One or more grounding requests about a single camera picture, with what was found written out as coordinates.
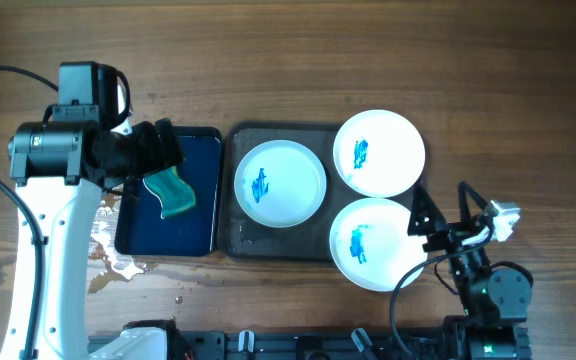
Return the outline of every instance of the green sponge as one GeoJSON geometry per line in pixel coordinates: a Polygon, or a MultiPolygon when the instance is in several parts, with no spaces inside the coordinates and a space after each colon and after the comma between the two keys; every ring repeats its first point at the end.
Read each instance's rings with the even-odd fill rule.
{"type": "Polygon", "coordinates": [[[159,199],[162,219],[180,214],[197,204],[195,192],[179,177],[176,166],[144,178],[144,185],[159,199]]]}

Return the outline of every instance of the blue tray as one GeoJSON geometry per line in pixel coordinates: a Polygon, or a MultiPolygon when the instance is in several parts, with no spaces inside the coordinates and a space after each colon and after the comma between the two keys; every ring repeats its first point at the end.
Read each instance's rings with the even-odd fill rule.
{"type": "Polygon", "coordinates": [[[161,204],[142,179],[124,184],[115,248],[125,255],[204,256],[217,232],[222,139],[212,127],[175,127],[186,160],[181,178],[195,191],[197,205],[161,219],[161,204]]]}

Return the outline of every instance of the blue marking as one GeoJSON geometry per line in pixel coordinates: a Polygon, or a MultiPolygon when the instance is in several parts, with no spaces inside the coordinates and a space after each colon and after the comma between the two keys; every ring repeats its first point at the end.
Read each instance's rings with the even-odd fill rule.
{"type": "Polygon", "coordinates": [[[264,168],[261,168],[259,169],[259,177],[252,182],[252,196],[255,198],[256,203],[259,203],[259,199],[268,193],[269,184],[266,184],[265,178],[264,168]]]}
{"type": "Polygon", "coordinates": [[[368,151],[368,141],[355,141],[355,169],[361,169],[366,162],[366,152],[368,151]]]}
{"type": "Polygon", "coordinates": [[[364,243],[362,240],[363,234],[361,229],[367,228],[368,225],[359,225],[355,230],[352,231],[352,237],[350,238],[350,255],[352,257],[357,257],[359,263],[363,264],[366,262],[366,254],[364,254],[364,243]]]}

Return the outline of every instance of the wooden table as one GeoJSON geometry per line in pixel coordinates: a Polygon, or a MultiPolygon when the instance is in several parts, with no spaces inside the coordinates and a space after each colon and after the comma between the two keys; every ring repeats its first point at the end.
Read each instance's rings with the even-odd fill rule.
{"type": "MultiPolygon", "coordinates": [[[[449,220],[458,216],[461,180],[521,205],[513,238],[488,253],[535,276],[535,358],[576,359],[576,2],[229,2],[15,4],[0,10],[0,64],[53,81],[61,61],[111,64],[130,81],[136,121],[169,117],[224,134],[242,120],[341,123],[375,108],[404,115],[427,142],[429,190],[449,220]]],[[[8,139],[55,99],[34,80],[0,73],[0,178],[8,184],[8,139]]],[[[0,193],[0,347],[16,243],[16,210],[0,193]]],[[[327,264],[239,262],[216,252],[134,259],[149,271],[130,281],[111,271],[93,283],[108,271],[95,254],[92,335],[170,316],[199,330],[388,327],[390,295],[362,290],[327,264]]],[[[402,326],[436,326],[461,311],[431,269],[398,306],[402,326]]]]}

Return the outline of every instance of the black cable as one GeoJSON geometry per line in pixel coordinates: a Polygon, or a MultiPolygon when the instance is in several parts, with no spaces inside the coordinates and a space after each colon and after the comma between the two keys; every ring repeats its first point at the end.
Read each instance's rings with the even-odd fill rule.
{"type": "Polygon", "coordinates": [[[17,74],[29,76],[35,80],[41,81],[42,83],[50,86],[50,88],[52,88],[53,90],[59,91],[59,87],[57,85],[55,85],[54,83],[50,82],[50,80],[48,80],[42,76],[39,76],[33,72],[30,72],[28,70],[20,69],[18,67],[14,67],[14,66],[0,65],[0,71],[10,71],[10,72],[14,72],[17,74]]]}
{"type": "MultiPolygon", "coordinates": [[[[0,65],[0,71],[10,71],[21,75],[26,75],[31,77],[37,81],[40,81],[46,85],[48,85],[51,89],[55,91],[59,91],[59,87],[54,83],[50,82],[50,80],[39,76],[33,72],[28,70],[20,69],[14,66],[7,66],[7,65],[0,65]]],[[[48,118],[52,115],[52,106],[49,106],[44,113],[43,122],[46,123],[48,118]]],[[[43,237],[41,236],[41,228],[39,227],[39,223],[37,223],[37,219],[32,215],[32,212],[24,203],[19,196],[10,188],[8,188],[4,183],[0,181],[0,190],[3,191],[14,203],[17,205],[21,213],[26,218],[26,222],[30,225],[30,231],[32,232],[32,243],[35,245],[35,286],[33,289],[32,294],[32,304],[30,307],[30,319],[28,321],[28,331],[26,333],[26,344],[24,346],[24,353],[22,359],[32,359],[33,358],[33,348],[35,344],[35,335],[37,333],[37,318],[39,311],[39,299],[41,296],[41,286],[42,286],[42,274],[43,274],[43,237]]]]}
{"type": "Polygon", "coordinates": [[[439,280],[439,282],[441,283],[441,285],[443,285],[446,289],[448,289],[448,291],[450,291],[451,294],[453,295],[459,295],[459,292],[455,289],[452,288],[452,286],[450,286],[445,280],[444,278],[441,277],[441,275],[439,275],[439,271],[437,270],[437,266],[439,266],[439,264],[441,263],[441,261],[438,261],[435,263],[434,266],[434,271],[435,271],[435,276],[437,277],[437,280],[439,280]]]}
{"type": "Polygon", "coordinates": [[[30,308],[30,321],[28,322],[28,332],[26,334],[26,345],[24,348],[23,359],[33,358],[33,347],[35,344],[35,335],[37,328],[37,311],[39,310],[39,298],[41,295],[41,285],[42,285],[42,258],[43,258],[43,237],[41,235],[41,227],[37,219],[32,215],[32,212],[28,208],[28,205],[6,184],[0,181],[0,190],[6,194],[12,200],[15,205],[19,208],[19,211],[26,218],[26,223],[30,226],[30,231],[32,232],[32,242],[35,245],[35,288],[32,294],[32,305],[30,308]]]}
{"type": "Polygon", "coordinates": [[[477,244],[471,248],[458,251],[456,253],[436,256],[430,260],[426,260],[426,261],[418,264],[417,266],[413,267],[412,269],[410,269],[410,271],[408,271],[401,278],[401,280],[399,280],[399,282],[397,283],[397,286],[395,286],[395,289],[392,291],[392,296],[390,297],[390,329],[392,330],[392,335],[395,338],[395,341],[397,342],[397,344],[399,345],[399,348],[403,352],[405,352],[408,356],[414,357],[414,354],[412,353],[412,351],[410,351],[410,349],[408,349],[406,344],[404,344],[404,341],[401,339],[401,335],[399,335],[399,331],[397,330],[397,324],[395,321],[395,302],[397,301],[397,295],[399,295],[399,290],[401,289],[401,286],[404,284],[406,279],[408,279],[412,274],[416,273],[419,269],[422,269],[426,265],[430,265],[432,263],[443,261],[443,260],[450,259],[453,257],[462,256],[464,254],[468,254],[470,252],[479,250],[482,247],[486,246],[486,244],[488,244],[490,242],[490,239],[492,238],[492,233],[494,232],[494,225],[492,224],[492,221],[489,222],[488,228],[489,228],[488,235],[486,236],[486,239],[484,239],[484,241],[482,241],[481,243],[479,243],[479,244],[477,244]]]}

